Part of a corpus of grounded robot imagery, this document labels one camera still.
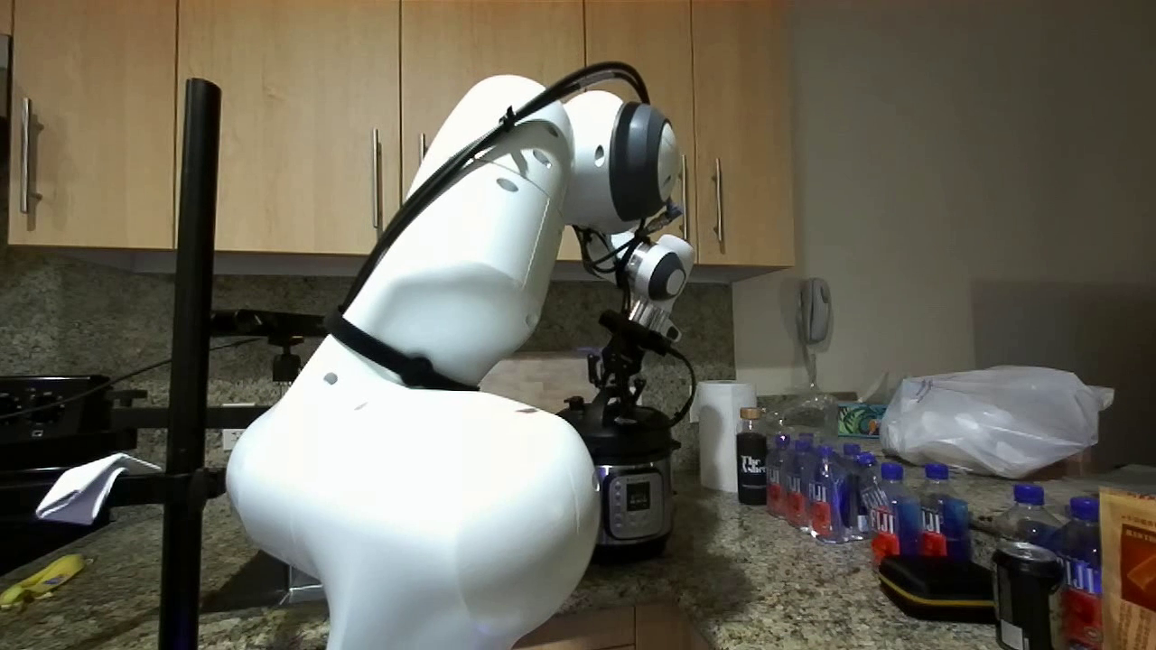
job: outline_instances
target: can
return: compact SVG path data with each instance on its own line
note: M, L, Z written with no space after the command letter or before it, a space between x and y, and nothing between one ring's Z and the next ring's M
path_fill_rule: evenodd
M1063 562L1031 543L993 552L997 645L1005 650L1063 650Z

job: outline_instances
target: plastic bag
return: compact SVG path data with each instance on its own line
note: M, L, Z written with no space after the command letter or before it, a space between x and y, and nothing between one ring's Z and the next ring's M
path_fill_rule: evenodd
M910 375L882 416L882 448L907 463L1025 476L1086 451L1111 389L1057 369L974 369Z

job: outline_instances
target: kitchen counter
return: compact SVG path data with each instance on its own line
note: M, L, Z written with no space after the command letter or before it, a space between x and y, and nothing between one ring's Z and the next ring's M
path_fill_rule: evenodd
M1005 480L966 476L956 489L974 513L1009 504ZM1086 490L1081 480L1049 480L1049 498ZM866 548L817 546L782 522L732 497L684 480L678 518L657 562L587 569L562 610L626 605L673 605L719 650L767 648L997 648L990 624L933 624L898 614L879 588ZM0 648L40 650L133 650L156 648L160 624L160 505L119 510L114 525L71 543L86 576L54 601L0 614ZM207 505L203 592L213 596L257 558L227 498ZM203 648L326 648L326 608L207 610Z

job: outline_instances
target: cabinet door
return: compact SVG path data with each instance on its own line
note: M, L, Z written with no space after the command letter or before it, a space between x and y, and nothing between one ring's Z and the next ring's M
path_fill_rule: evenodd
M179 0L220 82L220 250L369 252L397 202L397 0Z
M690 163L693 163L693 96L690 96L690 0L586 0L586 62L626 62L644 72L650 104L663 111L678 139L684 220L669 232L690 238ZM561 261L579 261L579 238L567 235Z
M693 257L796 265L782 0L693 0Z
M173 60L173 0L15 0L15 245L173 245Z
M485 76L557 82L583 66L583 0L401 0L401 186Z

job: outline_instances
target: black pole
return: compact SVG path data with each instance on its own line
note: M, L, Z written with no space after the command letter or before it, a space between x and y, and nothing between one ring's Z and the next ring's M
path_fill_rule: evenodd
M185 82L160 648L197 648L220 87Z

